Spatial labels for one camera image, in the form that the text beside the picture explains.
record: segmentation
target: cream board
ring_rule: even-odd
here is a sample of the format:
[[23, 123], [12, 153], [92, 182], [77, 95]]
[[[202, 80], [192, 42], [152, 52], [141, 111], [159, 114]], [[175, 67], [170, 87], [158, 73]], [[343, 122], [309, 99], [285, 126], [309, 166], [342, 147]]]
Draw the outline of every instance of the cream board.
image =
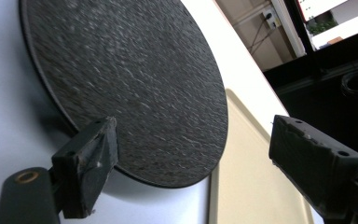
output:
[[227, 91], [228, 138], [211, 178], [210, 224], [313, 223], [310, 206], [269, 159], [269, 134]]

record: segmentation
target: circular plate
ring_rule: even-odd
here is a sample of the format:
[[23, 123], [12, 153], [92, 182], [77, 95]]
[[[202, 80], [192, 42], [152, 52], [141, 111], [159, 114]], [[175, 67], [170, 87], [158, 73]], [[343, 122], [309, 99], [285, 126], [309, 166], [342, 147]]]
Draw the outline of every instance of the circular plate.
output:
[[117, 168], [159, 187], [201, 181], [227, 138], [212, 52], [177, 0], [21, 0], [35, 67], [81, 130], [117, 119]]

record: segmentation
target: black disc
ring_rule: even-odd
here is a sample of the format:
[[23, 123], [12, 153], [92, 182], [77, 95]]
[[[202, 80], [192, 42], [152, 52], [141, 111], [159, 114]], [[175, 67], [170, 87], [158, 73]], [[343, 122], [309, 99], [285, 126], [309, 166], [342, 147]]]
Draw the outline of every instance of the black disc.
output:
[[180, 188], [206, 177], [227, 138], [222, 78], [179, 0], [21, 0], [28, 49], [78, 130], [117, 119], [117, 168]]

